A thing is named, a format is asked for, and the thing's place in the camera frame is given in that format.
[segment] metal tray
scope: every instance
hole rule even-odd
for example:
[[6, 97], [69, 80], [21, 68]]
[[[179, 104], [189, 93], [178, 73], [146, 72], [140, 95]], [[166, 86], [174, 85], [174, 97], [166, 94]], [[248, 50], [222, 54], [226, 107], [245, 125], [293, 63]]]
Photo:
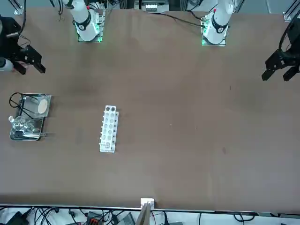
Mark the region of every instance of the metal tray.
[[[44, 121], [45, 117], [48, 116], [49, 108], [50, 108], [50, 101], [51, 101], [51, 95], [46, 94], [30, 94], [30, 93], [24, 93], [26, 95], [23, 98], [20, 98], [19, 103], [21, 103], [22, 108], [26, 108], [32, 112], [26, 111], [33, 119], [31, 119], [28, 115], [23, 113], [22, 110], [19, 108], [16, 108], [16, 117], [17, 116], [24, 116], [25, 118], [29, 118], [31, 120], [34, 120], [34, 127], [38, 128], [38, 132], [33, 133], [23, 133], [22, 131], [15, 131], [13, 128], [10, 131], [9, 137], [11, 140], [14, 141], [37, 141], [40, 139], [40, 137], [45, 137], [46, 134], [43, 133], [43, 127], [44, 127]], [[38, 104], [35, 102], [35, 99], [31, 98], [46, 98], [48, 100], [48, 108], [45, 113], [38, 114]]]

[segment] electronic device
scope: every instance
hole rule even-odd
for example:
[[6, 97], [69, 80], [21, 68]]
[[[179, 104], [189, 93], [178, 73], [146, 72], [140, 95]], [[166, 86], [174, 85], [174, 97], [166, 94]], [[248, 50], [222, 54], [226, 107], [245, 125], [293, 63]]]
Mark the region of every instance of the electronic device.
[[[266, 70], [262, 74], [262, 80], [268, 80], [276, 70], [291, 66], [283, 75], [283, 80], [289, 81], [299, 73], [300, 66], [300, 19], [297, 19], [300, 11], [294, 16], [285, 29], [278, 49], [266, 60]], [[286, 37], [290, 40], [290, 48], [282, 51], [282, 43]]]
[[18, 45], [22, 30], [23, 26], [13, 18], [0, 16], [0, 57], [6, 59], [5, 62], [2, 60], [0, 70], [7, 66], [11, 68], [12, 63], [16, 71], [25, 74], [26, 68], [20, 63], [23, 62], [33, 65], [40, 73], [45, 73], [46, 68], [41, 63], [42, 56], [31, 45], [24, 48]]

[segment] wire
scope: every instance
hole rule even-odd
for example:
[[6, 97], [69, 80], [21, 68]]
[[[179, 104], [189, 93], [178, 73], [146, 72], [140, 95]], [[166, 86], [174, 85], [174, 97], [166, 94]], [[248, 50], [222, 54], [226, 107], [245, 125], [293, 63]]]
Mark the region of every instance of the wire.
[[20, 34], [20, 37], [23, 38], [23, 39], [25, 39], [25, 40], [27, 40], [27, 42], [25, 42], [24, 44], [21, 44], [20, 46], [23, 46], [23, 45], [25, 45], [25, 44], [27, 44], [27, 43], [29, 43], [28, 45], [30, 45], [31, 41], [30, 41], [28, 38], [26, 38], [26, 37], [23, 36], [22, 34]]
[[236, 218], [236, 215], [235, 215], [235, 214], [233, 215], [233, 217], [235, 218], [235, 220], [237, 220], [237, 221], [243, 223], [243, 225], [245, 224], [245, 222], [252, 221], [252, 220], [254, 220], [254, 218], [255, 218], [255, 216], [252, 216], [252, 218], [250, 218], [250, 219], [244, 219], [244, 217], [242, 216], [242, 214], [239, 214], [239, 216], [240, 216], [241, 219], [237, 219], [237, 218]]
[[77, 224], [77, 222], [76, 222], [75, 219], [74, 219], [75, 215], [70, 214], [70, 216], [72, 217], [74, 223]]
[[186, 20], [177, 18], [177, 17], [172, 16], [172, 15], [168, 15], [168, 14], [164, 14], [164, 13], [156, 13], [156, 14], [158, 14], [158, 15], [166, 15], [166, 16], [168, 16], [168, 17], [170, 17], [170, 18], [175, 19], [175, 20], [179, 20], [179, 21], [182, 21], [182, 22], [184, 22], [184, 23], [188, 23], [188, 24], [190, 24], [190, 25], [194, 25], [194, 26], [197, 26], [197, 27], [203, 27], [203, 28], [205, 28], [204, 25], [200, 25], [200, 24], [197, 24], [197, 23], [193, 23], [193, 22], [190, 22], [190, 21], [186, 21]]
[[240, 214], [240, 217], [242, 218], [242, 220], [237, 219], [235, 215], [233, 215], [233, 217], [235, 218], [235, 220], [237, 220], [237, 221], [243, 223], [243, 225], [245, 225], [245, 221], [244, 221], [244, 218], [243, 218], [242, 214]]
[[192, 11], [192, 10], [194, 10], [196, 7], [200, 6], [200, 5], [202, 4], [203, 1], [204, 1], [204, 0], [200, 0], [200, 2], [199, 2], [197, 5], [195, 5], [192, 9], [190, 9], [190, 10], [188, 10], [188, 11]]
[[121, 213], [123, 213], [123, 212], [125, 212], [124, 210], [122, 210], [121, 212], [119, 212], [117, 215], [116, 215], [116, 217], [118, 216], [118, 215], [120, 215]]
[[170, 225], [169, 221], [168, 221], [168, 217], [167, 217], [167, 213], [164, 211], [164, 215], [165, 215], [165, 222], [164, 225]]
[[36, 220], [37, 212], [38, 212], [39, 209], [40, 209], [40, 208], [37, 208], [37, 210], [36, 210], [36, 212], [35, 212], [35, 214], [34, 214], [34, 225], [37, 224], [37, 221], [38, 221], [38, 220], [41, 218], [41, 216], [43, 215], [43, 214], [39, 215], [39, 217], [38, 217], [37, 220]]
[[49, 0], [51, 5], [53, 6], [53, 8], [55, 7], [54, 3], [53, 3], [53, 0]]
[[23, 0], [23, 3], [24, 3], [24, 16], [23, 16], [23, 24], [22, 24], [22, 27], [21, 27], [21, 29], [19, 31], [19, 35], [23, 32], [25, 24], [26, 24], [26, 12], [27, 12], [26, 0]]
[[157, 225], [156, 224], [156, 220], [155, 220], [155, 216], [154, 216], [154, 214], [153, 214], [153, 212], [151, 211], [151, 214], [152, 214], [152, 216], [153, 216], [153, 219], [154, 219], [154, 223], [155, 223], [155, 225]]
[[85, 217], [88, 217], [88, 213], [86, 212], [86, 213], [84, 213], [81, 209], [79, 209], [80, 210], [80, 212], [85, 216]]
[[42, 219], [42, 221], [41, 221], [41, 225], [43, 225], [45, 219], [46, 219], [46, 223], [47, 223], [48, 225], [51, 225], [50, 222], [49, 222], [49, 220], [47, 219], [47, 215], [49, 214], [49, 212], [51, 211], [51, 209], [48, 210], [47, 213], [45, 213], [45, 211], [44, 211], [43, 209], [38, 209], [38, 210], [39, 210], [39, 212], [42, 211], [41, 213], [42, 213], [42, 215], [44, 216], [43, 219]]
[[218, 4], [216, 4], [213, 8], [211, 8], [211, 9], [209, 10], [209, 12], [211, 12], [217, 5], [218, 5]]
[[200, 225], [201, 215], [202, 215], [202, 213], [200, 212], [200, 214], [199, 214], [199, 225]]

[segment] metal frame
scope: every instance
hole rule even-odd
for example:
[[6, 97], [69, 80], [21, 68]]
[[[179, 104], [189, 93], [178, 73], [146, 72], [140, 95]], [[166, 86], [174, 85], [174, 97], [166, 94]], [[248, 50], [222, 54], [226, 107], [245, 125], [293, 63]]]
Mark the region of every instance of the metal frame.
[[290, 22], [294, 15], [300, 10], [300, 0], [294, 0], [294, 2], [283, 12], [283, 18], [285, 22]]
[[22, 15], [23, 14], [23, 6], [21, 6], [17, 0], [8, 0], [10, 4], [15, 8], [15, 15]]
[[238, 13], [240, 11], [240, 9], [242, 8], [243, 4], [245, 3], [246, 0], [240, 0], [239, 4], [237, 5], [237, 7], [234, 8], [234, 12]]

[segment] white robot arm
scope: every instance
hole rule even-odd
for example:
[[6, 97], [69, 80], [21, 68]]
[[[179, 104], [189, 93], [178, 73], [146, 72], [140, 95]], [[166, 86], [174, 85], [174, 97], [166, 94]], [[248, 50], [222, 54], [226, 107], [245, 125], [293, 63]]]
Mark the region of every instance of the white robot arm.
[[233, 0], [218, 0], [215, 10], [208, 15], [209, 24], [203, 34], [210, 43], [217, 45], [223, 41], [233, 10]]
[[99, 14], [93, 9], [88, 10], [84, 0], [63, 0], [63, 3], [70, 10], [77, 33], [82, 40], [93, 40], [100, 33], [97, 29]]

